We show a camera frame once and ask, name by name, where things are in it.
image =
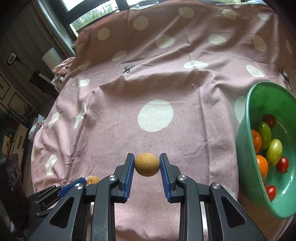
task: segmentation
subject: yellow-green tomato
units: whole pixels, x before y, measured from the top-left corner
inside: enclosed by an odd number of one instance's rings
[[[256,131],[259,133],[260,137],[261,137],[261,140],[262,140],[262,146],[261,148],[263,150],[265,150],[270,142],[271,142],[271,130],[270,130],[270,127],[267,125],[266,122],[262,121]]]
[[[282,153],[283,153],[283,146],[281,144],[281,141],[278,139],[273,139],[270,142],[270,145],[267,149],[266,156],[265,156],[265,159],[268,165],[271,167],[275,166],[279,162]]]

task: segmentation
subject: black window frame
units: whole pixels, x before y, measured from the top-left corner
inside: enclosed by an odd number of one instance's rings
[[[70,11],[67,10],[62,0],[50,0],[51,6],[54,9],[55,13],[57,14],[59,20],[61,21],[62,25],[66,29],[67,33],[69,34],[70,38],[75,42],[77,37],[73,30],[70,27],[70,24],[73,23],[76,19],[80,18],[82,15],[86,14],[87,12],[91,11],[92,9],[98,7],[99,5],[108,2],[109,0],[85,0],[76,5]],[[115,0],[118,6],[119,11],[128,10],[130,7],[126,0]],[[99,21],[100,19],[112,14],[108,13],[100,18],[95,19],[94,21],[90,22],[89,24],[85,25],[83,28],[93,24],[94,22]]]

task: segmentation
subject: red tomato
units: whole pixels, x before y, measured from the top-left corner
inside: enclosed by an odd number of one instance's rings
[[[268,186],[266,188],[266,192],[267,192],[267,196],[268,196],[269,200],[272,202],[276,197],[276,193],[277,193],[276,187],[273,185]]]
[[[264,187],[266,189],[267,188],[267,182],[263,180],[263,184],[264,184]]]
[[[267,123],[270,129],[276,125],[276,118],[273,114],[268,114],[263,117],[263,121]]]
[[[286,173],[286,171],[288,171],[288,168],[289,168],[289,161],[286,157],[282,156],[276,165],[276,169],[280,174],[284,174]]]

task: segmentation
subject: silver bolt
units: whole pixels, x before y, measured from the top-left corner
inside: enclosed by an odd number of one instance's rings
[[[219,183],[213,183],[212,186],[214,189],[219,189],[221,187],[221,185]]]
[[[114,180],[116,180],[116,176],[115,175],[110,175],[110,176],[108,176],[108,180],[109,181],[114,181]]]
[[[187,177],[185,175],[179,175],[178,179],[181,181],[185,181],[187,179]]]
[[[79,190],[83,187],[83,184],[82,183],[77,183],[75,186],[75,189]]]

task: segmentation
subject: green bowl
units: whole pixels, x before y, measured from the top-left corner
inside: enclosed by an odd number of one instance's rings
[[[251,129],[255,129],[266,114],[276,117],[271,129],[272,139],[283,145],[283,156],[289,160],[288,173],[280,174],[276,167],[269,167],[267,185],[275,185],[277,195],[270,202],[265,191],[257,164]],[[259,82],[248,92],[244,117],[240,123],[236,140],[239,184],[248,198],[256,205],[266,208],[277,218],[286,219],[296,213],[296,99],[272,82]]]

